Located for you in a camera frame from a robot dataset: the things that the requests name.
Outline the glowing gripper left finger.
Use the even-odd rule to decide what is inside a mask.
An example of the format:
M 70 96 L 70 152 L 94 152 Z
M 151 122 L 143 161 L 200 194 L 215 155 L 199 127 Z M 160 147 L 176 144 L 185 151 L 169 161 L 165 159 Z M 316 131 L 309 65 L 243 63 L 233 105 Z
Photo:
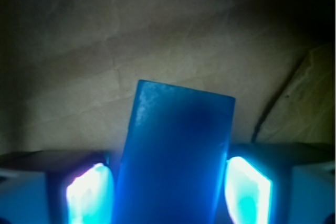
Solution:
M 104 151 L 1 155 L 1 223 L 111 223 L 113 198 Z

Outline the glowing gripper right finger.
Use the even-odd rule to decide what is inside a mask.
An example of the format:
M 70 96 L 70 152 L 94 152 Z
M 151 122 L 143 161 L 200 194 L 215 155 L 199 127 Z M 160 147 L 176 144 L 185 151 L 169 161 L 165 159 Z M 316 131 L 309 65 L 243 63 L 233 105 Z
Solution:
M 224 195 L 232 223 L 335 223 L 335 147 L 235 144 Z

